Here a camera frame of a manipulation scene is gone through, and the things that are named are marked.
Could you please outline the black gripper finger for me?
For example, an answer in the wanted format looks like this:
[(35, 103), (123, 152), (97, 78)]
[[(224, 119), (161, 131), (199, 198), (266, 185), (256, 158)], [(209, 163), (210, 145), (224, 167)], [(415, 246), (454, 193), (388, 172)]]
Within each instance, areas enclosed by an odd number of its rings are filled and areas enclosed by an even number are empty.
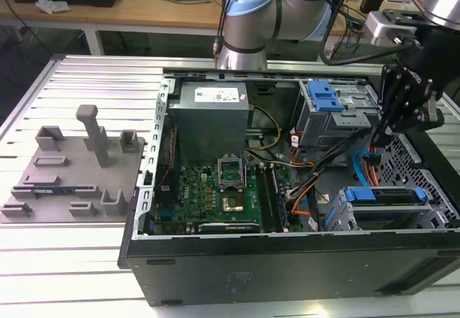
[(421, 106), (411, 107), (406, 101), (388, 117), (386, 133), (404, 133), (408, 130), (426, 131), (444, 125), (443, 112), (432, 96)]
[(385, 65), (380, 82), (380, 119), (372, 132), (371, 147), (390, 144), (392, 134), (404, 133), (413, 127), (410, 109), (411, 77), (400, 63)]

